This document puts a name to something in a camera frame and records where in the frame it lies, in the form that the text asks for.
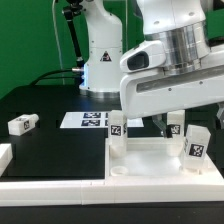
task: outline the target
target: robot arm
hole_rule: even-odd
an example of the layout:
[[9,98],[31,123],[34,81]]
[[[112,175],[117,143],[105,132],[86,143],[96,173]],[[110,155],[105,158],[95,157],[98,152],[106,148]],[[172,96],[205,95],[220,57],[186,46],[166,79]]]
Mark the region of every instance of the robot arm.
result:
[[79,63],[84,67],[80,93],[96,98],[119,97],[122,72],[119,60],[122,56],[122,23],[112,13],[105,10],[103,0],[67,0],[69,7],[64,9],[78,60],[81,51],[73,17],[84,14],[89,37],[89,59]]
[[[146,117],[224,101],[224,50],[207,44],[200,0],[137,3],[145,42],[120,60],[125,115]],[[155,43],[157,64],[155,51],[148,50]],[[139,55],[142,63],[133,65]]]

